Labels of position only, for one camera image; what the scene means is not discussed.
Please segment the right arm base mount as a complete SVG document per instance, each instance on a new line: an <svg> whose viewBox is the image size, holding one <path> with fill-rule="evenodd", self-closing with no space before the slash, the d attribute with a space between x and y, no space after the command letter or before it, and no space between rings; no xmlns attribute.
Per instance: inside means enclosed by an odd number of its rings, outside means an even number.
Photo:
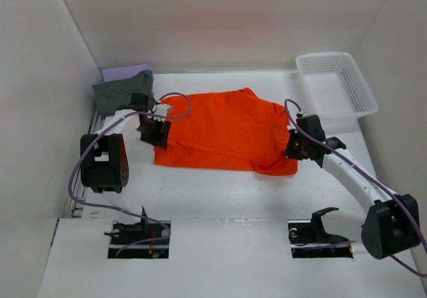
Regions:
<svg viewBox="0 0 427 298"><path fill-rule="evenodd" d="M322 222L323 217L338 210L327 207L312 213L310 219L288 220L288 239L294 259L353 258L352 242L328 233Z"/></svg>

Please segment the orange t-shirt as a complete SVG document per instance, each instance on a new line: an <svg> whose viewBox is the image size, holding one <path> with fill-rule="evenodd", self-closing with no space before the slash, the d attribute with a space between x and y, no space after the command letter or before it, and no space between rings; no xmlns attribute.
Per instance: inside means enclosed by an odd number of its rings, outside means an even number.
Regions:
<svg viewBox="0 0 427 298"><path fill-rule="evenodd" d="M283 105L249 88L161 99L171 105L167 148L154 149L166 167L254 171L290 176L298 162L284 155L290 124Z"/></svg>

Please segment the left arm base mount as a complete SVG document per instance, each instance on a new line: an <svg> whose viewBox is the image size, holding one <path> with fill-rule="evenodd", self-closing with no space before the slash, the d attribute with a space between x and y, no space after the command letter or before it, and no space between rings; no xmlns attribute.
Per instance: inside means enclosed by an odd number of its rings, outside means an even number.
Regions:
<svg viewBox="0 0 427 298"><path fill-rule="evenodd" d="M109 237L108 259L168 259L171 221L140 219L131 224L113 222Z"/></svg>

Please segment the grey t-shirt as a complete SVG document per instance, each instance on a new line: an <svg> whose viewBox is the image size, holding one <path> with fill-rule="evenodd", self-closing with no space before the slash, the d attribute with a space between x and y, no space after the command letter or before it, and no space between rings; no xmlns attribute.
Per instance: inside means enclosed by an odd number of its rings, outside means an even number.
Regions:
<svg viewBox="0 0 427 298"><path fill-rule="evenodd" d="M102 117L110 117L115 114L118 107L131 103L133 93L143 93L154 100L153 72L150 70L140 71L127 79L93 85L92 89L98 113Z"/></svg>

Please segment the purple t-shirt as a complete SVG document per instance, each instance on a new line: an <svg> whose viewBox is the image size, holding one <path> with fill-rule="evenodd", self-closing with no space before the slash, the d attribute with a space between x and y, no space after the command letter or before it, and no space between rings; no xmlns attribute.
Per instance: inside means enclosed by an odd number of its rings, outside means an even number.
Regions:
<svg viewBox="0 0 427 298"><path fill-rule="evenodd" d="M151 63L141 64L141 65L133 65L127 67L115 67L109 69L103 69L102 73L102 81L117 81L120 79L127 79L137 75L141 71L151 71L152 75L154 75L154 67Z"/></svg>

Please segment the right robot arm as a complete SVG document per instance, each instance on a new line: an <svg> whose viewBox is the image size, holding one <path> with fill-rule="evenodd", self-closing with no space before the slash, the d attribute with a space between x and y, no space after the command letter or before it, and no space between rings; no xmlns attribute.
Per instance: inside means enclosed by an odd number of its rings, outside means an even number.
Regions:
<svg viewBox="0 0 427 298"><path fill-rule="evenodd" d="M284 155L289 160L315 162L333 176L359 203L364 220L349 215L326 218L338 211L327 207L312 213L309 233L298 231L307 243L332 244L356 241L375 259L385 259L419 245L426 245L420 230L418 203L409 194L385 187L363 169L337 137L327 138L317 115L297 113Z"/></svg>

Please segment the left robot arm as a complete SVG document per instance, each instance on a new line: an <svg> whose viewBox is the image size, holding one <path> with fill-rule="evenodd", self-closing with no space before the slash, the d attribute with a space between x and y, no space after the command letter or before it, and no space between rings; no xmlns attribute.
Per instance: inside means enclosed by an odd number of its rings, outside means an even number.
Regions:
<svg viewBox="0 0 427 298"><path fill-rule="evenodd" d="M143 93L134 93L130 103L120 105L101 129L80 139L81 184L102 199L98 203L84 199L82 205L112 211L118 223L129 224L127 236L137 244L147 241L150 228L144 223L147 214L143 206L127 190L130 170L125 142L139 133L144 143L165 149L172 109Z"/></svg>

